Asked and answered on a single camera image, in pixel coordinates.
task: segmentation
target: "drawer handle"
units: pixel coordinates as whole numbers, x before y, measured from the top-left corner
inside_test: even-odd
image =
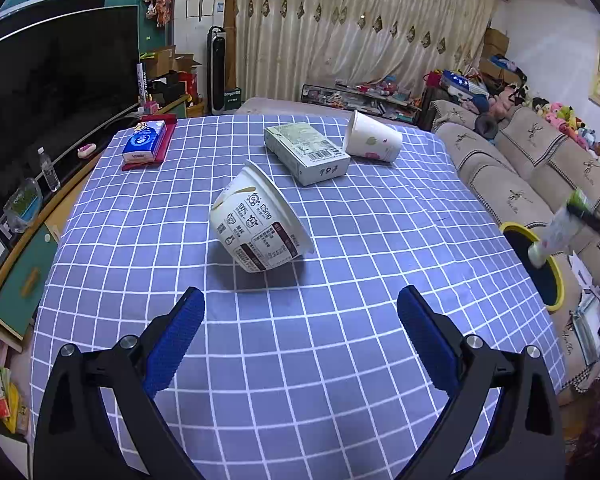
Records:
[[[29,276],[25,280],[24,285],[22,285],[22,288],[20,289],[21,297],[26,298],[29,294],[31,294],[31,291],[35,288],[39,279],[40,269],[37,267],[33,267],[33,269],[31,269],[31,272],[29,273]]]

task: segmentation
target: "red tray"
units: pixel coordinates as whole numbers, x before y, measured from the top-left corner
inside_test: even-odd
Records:
[[[169,149],[171,137],[173,136],[173,132],[176,129],[176,124],[178,123],[178,118],[176,117],[176,114],[145,115],[140,117],[140,120],[164,121],[164,127],[166,128],[164,137],[162,138],[160,148],[158,148],[158,153],[155,154],[155,160],[153,162],[141,162],[139,164],[123,164],[122,167],[120,167],[120,170],[122,171],[134,170],[135,168],[144,168],[145,166],[160,166],[160,164],[164,162],[164,157],[167,155],[167,150]]]

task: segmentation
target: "yellow ring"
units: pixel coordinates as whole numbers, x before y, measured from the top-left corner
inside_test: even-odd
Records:
[[[516,231],[531,240],[532,243],[540,241],[540,238],[538,238],[533,231],[515,222],[504,222],[504,224],[500,226],[500,232],[504,234],[505,231]],[[553,256],[549,256],[547,258],[547,262],[549,263],[549,267],[554,274],[555,285],[557,289],[555,304],[545,305],[546,309],[552,314],[560,310],[560,307],[564,303],[564,279],[562,277],[560,267],[558,267],[558,264],[555,262],[555,258]]]

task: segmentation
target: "bottle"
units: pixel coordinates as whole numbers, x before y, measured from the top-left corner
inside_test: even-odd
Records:
[[[577,189],[571,193],[566,204],[556,212],[554,218],[542,232],[539,242],[529,247],[528,256],[531,264],[540,269],[546,263],[549,256],[564,251],[573,237],[580,232],[583,224],[580,219],[567,211],[567,204],[576,204],[584,210],[589,210],[589,202],[584,193]]]
[[[54,165],[51,162],[51,159],[45,153],[44,148],[38,148],[38,155],[40,156],[40,169],[45,176],[45,180],[49,186],[49,189],[51,189],[52,192],[58,191],[58,189],[60,189],[60,181],[58,180],[58,176],[56,175],[56,170],[54,170]]]

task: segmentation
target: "sofa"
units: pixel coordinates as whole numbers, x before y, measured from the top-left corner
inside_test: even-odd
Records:
[[[435,101],[432,131],[445,143],[459,178],[498,225],[516,222],[538,235],[576,188],[600,213],[600,163],[569,137],[527,107],[517,107],[500,122],[493,143],[474,132],[477,116],[448,101]],[[600,284],[600,236],[584,228],[570,243]],[[568,255],[554,255],[565,281],[563,307],[552,314],[567,359],[567,379],[587,389],[600,363],[586,366],[571,313],[582,290],[571,272]]]

